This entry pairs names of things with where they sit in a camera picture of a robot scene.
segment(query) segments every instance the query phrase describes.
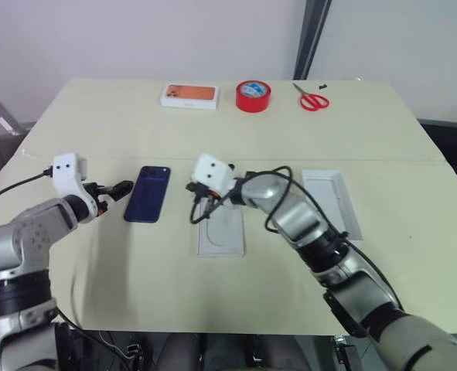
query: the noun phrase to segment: scissors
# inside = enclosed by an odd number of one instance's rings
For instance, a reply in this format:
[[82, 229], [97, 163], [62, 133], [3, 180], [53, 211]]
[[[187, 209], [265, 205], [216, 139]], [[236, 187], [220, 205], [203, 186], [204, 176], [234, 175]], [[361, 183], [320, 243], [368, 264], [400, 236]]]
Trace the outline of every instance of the scissors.
[[322, 95], [310, 94], [303, 90], [299, 85], [293, 83], [302, 96], [300, 97], [300, 105], [307, 111], [318, 111], [329, 106], [329, 100]]

